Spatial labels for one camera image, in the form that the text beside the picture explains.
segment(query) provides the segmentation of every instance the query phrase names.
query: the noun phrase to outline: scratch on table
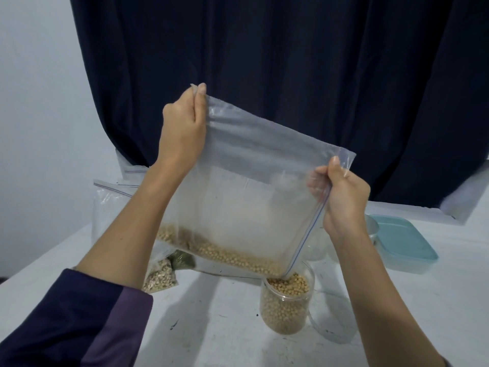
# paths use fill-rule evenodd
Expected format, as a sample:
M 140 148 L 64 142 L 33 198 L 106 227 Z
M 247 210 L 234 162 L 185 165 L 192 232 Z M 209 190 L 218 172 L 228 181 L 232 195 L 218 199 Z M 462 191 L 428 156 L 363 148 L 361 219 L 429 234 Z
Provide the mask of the scratch on table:
M 176 324 L 180 321 L 180 318 L 176 320 L 175 324 L 170 327 L 170 331 L 173 330 L 173 328 L 176 326 Z

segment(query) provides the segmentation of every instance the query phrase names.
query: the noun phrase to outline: container with teal lid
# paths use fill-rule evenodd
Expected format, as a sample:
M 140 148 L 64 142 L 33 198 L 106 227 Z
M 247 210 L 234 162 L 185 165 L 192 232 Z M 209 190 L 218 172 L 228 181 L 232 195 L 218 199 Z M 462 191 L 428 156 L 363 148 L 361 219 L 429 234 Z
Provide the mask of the container with teal lid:
M 423 235 L 403 218 L 370 215 L 379 225 L 377 248 L 388 269 L 423 274 L 438 260 L 438 254 Z

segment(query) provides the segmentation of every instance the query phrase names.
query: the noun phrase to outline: hand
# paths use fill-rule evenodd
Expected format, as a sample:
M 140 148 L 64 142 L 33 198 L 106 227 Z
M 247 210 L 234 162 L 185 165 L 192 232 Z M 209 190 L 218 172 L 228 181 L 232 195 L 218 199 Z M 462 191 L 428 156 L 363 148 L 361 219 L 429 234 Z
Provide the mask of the hand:
M 182 178 L 195 165 L 204 148 L 206 89 L 205 84 L 200 84 L 194 96 L 193 88 L 189 87 L 176 102 L 163 108 L 156 163 L 170 167 Z
M 316 178 L 327 175 L 332 188 L 326 203 L 323 227 L 334 244 L 342 242 L 349 234 L 367 233 L 365 207 L 370 195 L 370 186 L 351 171 L 343 169 L 337 156 L 328 166 L 315 169 Z

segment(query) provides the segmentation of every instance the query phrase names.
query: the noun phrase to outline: fingernail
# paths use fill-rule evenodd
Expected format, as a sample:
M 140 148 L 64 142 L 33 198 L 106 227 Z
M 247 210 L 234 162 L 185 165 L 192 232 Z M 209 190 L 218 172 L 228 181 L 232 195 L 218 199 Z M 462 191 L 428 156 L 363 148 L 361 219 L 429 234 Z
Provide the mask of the fingernail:
M 206 91 L 207 91 L 207 86 L 204 83 L 201 83 L 199 84 L 199 86 L 197 86 L 197 92 L 199 94 L 205 95 Z

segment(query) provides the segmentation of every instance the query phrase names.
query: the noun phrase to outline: jar rim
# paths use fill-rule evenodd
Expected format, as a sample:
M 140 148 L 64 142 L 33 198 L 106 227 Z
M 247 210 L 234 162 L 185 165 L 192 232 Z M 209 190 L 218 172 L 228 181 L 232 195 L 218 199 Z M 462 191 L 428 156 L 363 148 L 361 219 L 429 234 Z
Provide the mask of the jar rim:
M 313 292 L 314 292 L 315 273 L 308 263 L 306 263 L 305 261 L 302 261 L 302 264 L 304 264 L 306 266 L 306 270 L 309 272 L 311 278 L 313 279 L 313 283 L 308 283 L 309 291 L 306 292 L 305 294 L 302 294 L 299 296 L 286 295 L 286 294 L 276 290 L 271 284 L 269 284 L 268 278 L 263 278 L 262 283 L 264 283 L 265 287 L 268 290 L 272 291 L 276 296 L 281 297 L 282 299 L 287 300 L 287 301 L 299 301 L 299 300 L 304 300 L 305 298 L 311 297 L 313 295 Z

